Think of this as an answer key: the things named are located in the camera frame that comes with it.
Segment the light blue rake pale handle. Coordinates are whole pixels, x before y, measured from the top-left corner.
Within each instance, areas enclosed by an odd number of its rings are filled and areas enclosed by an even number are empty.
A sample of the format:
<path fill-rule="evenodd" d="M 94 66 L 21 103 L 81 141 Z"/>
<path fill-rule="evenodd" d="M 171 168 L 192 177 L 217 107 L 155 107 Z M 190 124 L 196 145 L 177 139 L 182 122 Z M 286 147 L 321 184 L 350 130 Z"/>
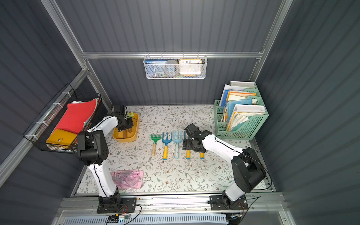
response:
<path fill-rule="evenodd" d="M 175 159 L 179 158 L 180 154 L 180 143 L 183 141 L 183 132 L 182 131 L 174 131 L 173 133 L 173 142 L 175 143 Z"/>

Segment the yellow plastic storage box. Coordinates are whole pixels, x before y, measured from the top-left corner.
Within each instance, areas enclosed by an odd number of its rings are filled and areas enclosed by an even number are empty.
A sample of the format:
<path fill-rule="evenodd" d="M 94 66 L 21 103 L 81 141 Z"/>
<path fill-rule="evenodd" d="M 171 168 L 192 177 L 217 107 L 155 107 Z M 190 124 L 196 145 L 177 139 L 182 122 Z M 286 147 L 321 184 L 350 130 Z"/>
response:
<path fill-rule="evenodd" d="M 117 128 L 113 130 L 112 137 L 120 143 L 129 143 L 137 139 L 140 116 L 135 112 L 131 112 L 132 116 L 130 117 L 133 121 L 133 127 L 119 132 Z"/>

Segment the lime green rake wooden handle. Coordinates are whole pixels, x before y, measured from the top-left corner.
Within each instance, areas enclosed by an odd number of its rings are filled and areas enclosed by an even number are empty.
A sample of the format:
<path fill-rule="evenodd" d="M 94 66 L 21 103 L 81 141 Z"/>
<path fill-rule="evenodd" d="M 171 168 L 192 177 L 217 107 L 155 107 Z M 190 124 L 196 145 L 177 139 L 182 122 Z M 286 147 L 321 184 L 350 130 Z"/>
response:
<path fill-rule="evenodd" d="M 127 115 L 126 115 L 127 118 L 134 118 L 135 117 L 135 114 L 133 111 L 131 112 L 128 112 Z"/>

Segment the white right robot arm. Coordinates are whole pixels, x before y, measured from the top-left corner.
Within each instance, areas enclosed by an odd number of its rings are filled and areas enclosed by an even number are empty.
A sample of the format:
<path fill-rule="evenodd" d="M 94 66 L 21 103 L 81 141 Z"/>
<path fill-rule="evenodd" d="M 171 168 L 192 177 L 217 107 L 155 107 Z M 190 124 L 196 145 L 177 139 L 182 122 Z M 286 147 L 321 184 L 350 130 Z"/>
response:
<path fill-rule="evenodd" d="M 243 195 L 250 193 L 267 175 L 254 149 L 235 147 L 214 135 L 201 131 L 195 124 L 185 127 L 187 138 L 183 141 L 183 149 L 220 156 L 231 165 L 234 182 L 222 193 L 224 204 L 235 203 Z"/>

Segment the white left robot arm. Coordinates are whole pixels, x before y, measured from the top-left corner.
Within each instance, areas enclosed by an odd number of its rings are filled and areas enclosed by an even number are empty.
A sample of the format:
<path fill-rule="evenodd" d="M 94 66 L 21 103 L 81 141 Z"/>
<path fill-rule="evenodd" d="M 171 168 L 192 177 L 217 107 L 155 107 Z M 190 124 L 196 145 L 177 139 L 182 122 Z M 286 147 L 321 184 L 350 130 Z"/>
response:
<path fill-rule="evenodd" d="M 95 126 L 77 135 L 77 156 L 93 174 L 101 198 L 110 199 L 118 190 L 109 172 L 106 136 L 115 128 L 124 131 L 132 127 L 127 107 L 118 105 Z"/>

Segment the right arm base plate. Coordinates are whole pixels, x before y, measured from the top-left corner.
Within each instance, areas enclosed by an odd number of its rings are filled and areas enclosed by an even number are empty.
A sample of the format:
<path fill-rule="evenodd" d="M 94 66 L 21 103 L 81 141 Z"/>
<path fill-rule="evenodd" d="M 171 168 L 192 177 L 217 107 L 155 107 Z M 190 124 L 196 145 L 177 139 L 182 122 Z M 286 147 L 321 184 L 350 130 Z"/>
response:
<path fill-rule="evenodd" d="M 207 202 L 213 211 L 223 210 L 240 210 L 248 209 L 248 202 L 245 196 L 241 196 L 235 201 L 230 200 L 227 196 L 212 195 Z"/>

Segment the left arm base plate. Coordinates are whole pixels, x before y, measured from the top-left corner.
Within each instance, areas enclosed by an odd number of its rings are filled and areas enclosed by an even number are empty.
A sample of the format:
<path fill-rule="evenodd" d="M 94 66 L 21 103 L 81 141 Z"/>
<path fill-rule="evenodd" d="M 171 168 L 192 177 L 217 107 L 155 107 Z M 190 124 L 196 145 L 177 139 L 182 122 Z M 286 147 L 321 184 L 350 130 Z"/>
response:
<path fill-rule="evenodd" d="M 119 203 L 110 201 L 108 198 L 99 197 L 99 204 L 97 208 L 98 214 L 106 213 L 133 213 L 137 203 L 137 198 L 121 198 Z"/>

